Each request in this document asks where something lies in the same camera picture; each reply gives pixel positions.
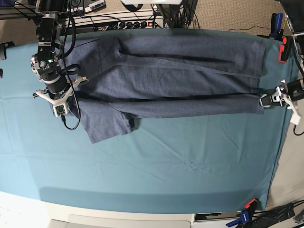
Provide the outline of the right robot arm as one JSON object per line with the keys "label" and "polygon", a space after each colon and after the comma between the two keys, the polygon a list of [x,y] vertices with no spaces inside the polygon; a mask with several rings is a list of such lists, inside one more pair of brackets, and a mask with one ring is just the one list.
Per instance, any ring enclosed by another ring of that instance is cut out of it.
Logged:
{"label": "right robot arm", "polygon": [[75,88],[83,82],[77,76],[80,65],[60,65],[76,44],[76,24],[68,0],[38,0],[36,13],[41,15],[37,27],[38,52],[31,57],[31,69],[45,90],[37,90],[35,96],[46,99],[54,107],[68,106]]}

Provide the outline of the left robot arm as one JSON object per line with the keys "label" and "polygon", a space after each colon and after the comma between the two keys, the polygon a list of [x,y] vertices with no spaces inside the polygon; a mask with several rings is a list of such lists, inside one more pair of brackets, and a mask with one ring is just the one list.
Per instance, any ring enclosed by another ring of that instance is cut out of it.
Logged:
{"label": "left robot arm", "polygon": [[[304,75],[304,2],[302,0],[280,0],[284,12],[285,22],[288,25],[291,35],[284,36],[282,25],[282,14],[273,14],[271,22],[270,38],[279,40],[282,44],[279,47],[278,61],[286,63],[290,56],[295,60],[301,76]],[[304,98],[304,78],[286,83],[281,81],[272,94],[262,95],[259,103],[264,108],[271,106],[289,106]]]}

